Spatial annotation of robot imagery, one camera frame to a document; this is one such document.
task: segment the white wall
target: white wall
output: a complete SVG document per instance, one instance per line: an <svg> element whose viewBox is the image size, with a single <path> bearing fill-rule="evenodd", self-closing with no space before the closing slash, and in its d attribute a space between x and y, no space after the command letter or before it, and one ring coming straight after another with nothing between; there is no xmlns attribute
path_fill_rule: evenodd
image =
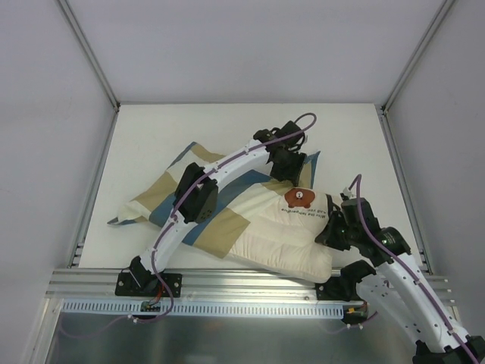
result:
<svg viewBox="0 0 485 364"><path fill-rule="evenodd" d="M431 246L463 321L485 334L485 2L457 2L390 121Z"/></svg>
<svg viewBox="0 0 485 364"><path fill-rule="evenodd" d="M0 362L70 249L112 108L54 1L0 2Z"/></svg>
<svg viewBox="0 0 485 364"><path fill-rule="evenodd" d="M122 102L382 104L442 0L71 0Z"/></svg>

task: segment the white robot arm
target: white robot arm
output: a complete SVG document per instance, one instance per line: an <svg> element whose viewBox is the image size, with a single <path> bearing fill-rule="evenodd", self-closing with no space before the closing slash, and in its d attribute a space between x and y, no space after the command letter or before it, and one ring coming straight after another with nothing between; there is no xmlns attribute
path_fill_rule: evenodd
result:
<svg viewBox="0 0 485 364"><path fill-rule="evenodd" d="M300 129L297 122L306 116L312 116L313 121ZM159 272L165 270L183 238L211 217L218 191L268 162L274 163L272 177L290 180L296 186L306 157L298 151L305 142L305 131L316 120L315 114L303 114L281 129L258 131L244 147L215 163L203 167L189 165L175 192L174 208L155 245L135 257L127 273L120 273L115 293L147 297L161 284L172 297ZM446 308L417 267L408 244L396 229L380 228L368 202L360 199L360 178L357 182L357 199L346 199L341 208L335 206L329 224L315 241L340 250L357 246L374 267L365 261L353 263L342 269L340 277L331 278L325 290L332 293L341 287L350 288L376 307L417 344L414 364L479 363L485 357L483 338L469 336L451 316L443 316ZM393 289L383 283L382 276Z"/></svg>

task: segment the pillow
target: pillow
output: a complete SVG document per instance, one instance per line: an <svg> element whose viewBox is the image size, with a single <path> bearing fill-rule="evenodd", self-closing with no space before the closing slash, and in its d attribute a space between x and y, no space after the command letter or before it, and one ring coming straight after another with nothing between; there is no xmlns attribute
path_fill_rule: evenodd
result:
<svg viewBox="0 0 485 364"><path fill-rule="evenodd" d="M300 174L299 187L312 188L314 173L317 167L320 152L307 156ZM170 164L167 170L157 181L139 194L131 201L125 203L118 209L117 217L108 221L112 225L127 225L137 222L150 221L162 227L171 209L174 207L175 189L183 175L187 165L196 162L198 165L206 165L223 158L225 155L209 152L206 148L196 142L190 143ZM272 180L266 174L251 170L241 177L228 184L222 191L219 191L217 199L227 205L237 195L256 183L264 183Z"/></svg>
<svg viewBox="0 0 485 364"><path fill-rule="evenodd" d="M318 155L306 158L298 189L254 170L231 181L219 191L214 214L194 227L183 242L219 258L230 256L293 277L325 282L331 275L331 255L314 238L327 223L327 197L309 189ZM121 206L108 223L150 221L163 226L186 166L223 157L198 143L189 144L147 191Z"/></svg>

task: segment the white table surface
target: white table surface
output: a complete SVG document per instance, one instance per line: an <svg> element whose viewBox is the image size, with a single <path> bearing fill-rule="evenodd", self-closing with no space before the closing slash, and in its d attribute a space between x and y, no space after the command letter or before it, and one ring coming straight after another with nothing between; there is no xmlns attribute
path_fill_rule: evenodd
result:
<svg viewBox="0 0 485 364"><path fill-rule="evenodd" d="M192 141L228 154L255 131L282 127L312 111L316 125L302 152L321 150L314 189L338 195L362 173L362 195L381 226L393 226L420 262L380 122L372 104L122 105L80 259L81 268L122 268L151 246L160 230L150 223L109 226L118 208L146 190ZM302 119L301 126L311 118ZM360 259L333 252L333 266ZM180 244L168 268L250 268Z"/></svg>

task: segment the metal floor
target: metal floor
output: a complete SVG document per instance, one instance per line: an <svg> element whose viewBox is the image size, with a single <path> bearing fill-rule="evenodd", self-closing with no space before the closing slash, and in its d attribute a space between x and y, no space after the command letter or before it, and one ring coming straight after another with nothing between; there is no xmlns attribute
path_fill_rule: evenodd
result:
<svg viewBox="0 0 485 364"><path fill-rule="evenodd" d="M112 315L62 314L72 334L88 334ZM336 320L168 316L150 325L122 320L93 339L57 335L51 364L409 364L413 347L380 318L363 331L328 334Z"/></svg>

